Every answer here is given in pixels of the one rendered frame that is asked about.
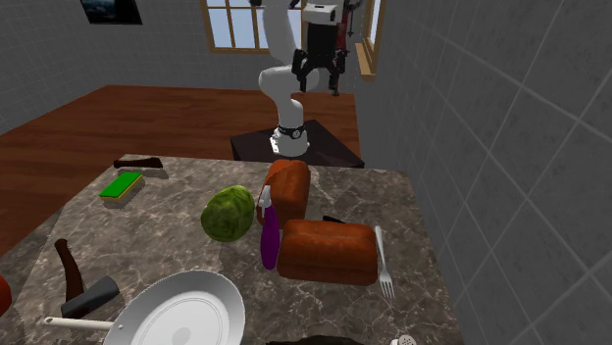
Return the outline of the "dark flat object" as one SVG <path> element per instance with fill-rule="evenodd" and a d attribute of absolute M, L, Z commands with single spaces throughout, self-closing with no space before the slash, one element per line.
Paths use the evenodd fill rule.
<path fill-rule="evenodd" d="M 348 337 L 313 335 L 295 341 L 270 341 L 266 345 L 363 345 Z"/>

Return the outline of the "green yellow sponge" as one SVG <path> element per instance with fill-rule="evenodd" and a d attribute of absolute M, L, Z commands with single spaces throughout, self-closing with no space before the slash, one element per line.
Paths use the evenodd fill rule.
<path fill-rule="evenodd" d="M 140 172 L 123 172 L 99 194 L 99 197 L 103 201 L 122 201 L 141 180 Z"/>

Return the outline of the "purple spray bottle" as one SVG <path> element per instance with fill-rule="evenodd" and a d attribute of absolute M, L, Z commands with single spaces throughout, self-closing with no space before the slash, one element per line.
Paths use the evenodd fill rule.
<path fill-rule="evenodd" d="M 260 239 L 260 254 L 264 268 L 268 271 L 276 267 L 281 245 L 279 218 L 272 203 L 271 186 L 265 185 L 258 206 L 261 208 L 263 225 Z"/>

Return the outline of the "wooden framed window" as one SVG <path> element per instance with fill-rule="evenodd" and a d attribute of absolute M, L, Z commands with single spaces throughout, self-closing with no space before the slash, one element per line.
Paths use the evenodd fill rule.
<path fill-rule="evenodd" d="M 264 6 L 249 0 L 199 0 L 209 48 L 215 53 L 268 54 Z"/>
<path fill-rule="evenodd" d="M 360 76 L 364 81 L 376 78 L 383 37 L 386 0 L 364 0 L 362 41 L 355 44 Z"/>

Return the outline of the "dark wall picture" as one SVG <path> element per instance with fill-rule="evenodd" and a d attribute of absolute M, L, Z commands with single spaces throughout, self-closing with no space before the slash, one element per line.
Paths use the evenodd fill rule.
<path fill-rule="evenodd" d="M 79 0 L 92 25 L 141 25 L 135 0 Z"/>

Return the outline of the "white frying pan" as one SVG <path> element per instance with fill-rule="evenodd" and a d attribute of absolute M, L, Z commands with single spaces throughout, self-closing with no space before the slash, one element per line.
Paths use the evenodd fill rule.
<path fill-rule="evenodd" d="M 103 330 L 103 345 L 240 345 L 245 308 L 230 279 L 193 270 L 150 285 L 113 321 L 48 317 L 42 323 Z"/>

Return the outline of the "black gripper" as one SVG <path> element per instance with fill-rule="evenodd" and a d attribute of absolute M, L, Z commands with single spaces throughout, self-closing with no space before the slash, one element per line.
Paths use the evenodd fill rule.
<path fill-rule="evenodd" d="M 339 77 L 345 72 L 346 49 L 337 49 L 337 25 L 308 23 L 307 51 L 295 49 L 291 72 L 299 81 L 299 90 L 312 90 L 319 83 L 319 68 L 328 66 L 329 90 L 338 96 Z"/>

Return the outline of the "silver fork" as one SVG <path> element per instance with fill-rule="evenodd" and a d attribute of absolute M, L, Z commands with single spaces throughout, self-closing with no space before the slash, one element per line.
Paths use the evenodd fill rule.
<path fill-rule="evenodd" d="M 382 295 L 385 298 L 394 298 L 395 295 L 394 295 L 392 278 L 390 274 L 388 273 L 386 262 L 385 262 L 385 256 L 384 256 L 383 231 L 379 225 L 375 226 L 375 234 L 376 234 L 376 239 L 377 239 L 379 256 L 381 258 L 381 264 L 382 264 L 381 271 L 379 273 L 379 283 L 381 285 Z"/>

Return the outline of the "green cabbage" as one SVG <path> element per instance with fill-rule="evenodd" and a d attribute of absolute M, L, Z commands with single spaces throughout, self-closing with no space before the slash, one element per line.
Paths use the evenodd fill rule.
<path fill-rule="evenodd" d="M 240 239 L 253 223 L 254 201 L 241 185 L 224 188 L 207 204 L 201 214 L 204 231 L 214 240 L 232 242 Z"/>

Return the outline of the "brown bread loaf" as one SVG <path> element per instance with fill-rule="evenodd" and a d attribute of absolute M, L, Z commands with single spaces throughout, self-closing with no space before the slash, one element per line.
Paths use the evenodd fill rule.
<path fill-rule="evenodd" d="M 271 186 L 280 228 L 289 220 L 305 218 L 310 180 L 308 165 L 302 161 L 278 159 L 271 164 L 264 184 Z"/>
<path fill-rule="evenodd" d="M 361 223 L 290 220 L 277 270 L 286 278 L 368 286 L 378 280 L 374 230 Z"/>

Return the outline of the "red round object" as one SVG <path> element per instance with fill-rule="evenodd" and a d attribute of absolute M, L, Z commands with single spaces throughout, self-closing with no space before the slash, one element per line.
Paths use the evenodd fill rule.
<path fill-rule="evenodd" d="M 4 276 L 0 274 L 0 317 L 5 315 L 13 302 L 12 289 Z"/>

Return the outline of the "dark robot stand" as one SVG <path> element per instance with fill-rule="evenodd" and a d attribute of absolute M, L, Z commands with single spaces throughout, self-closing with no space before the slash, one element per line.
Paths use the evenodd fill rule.
<path fill-rule="evenodd" d="M 316 120 L 305 122 L 310 146 L 298 156 L 308 165 L 363 169 L 365 163 Z M 230 138 L 235 161 L 272 163 L 285 156 L 273 152 L 270 136 L 273 129 L 263 129 Z"/>

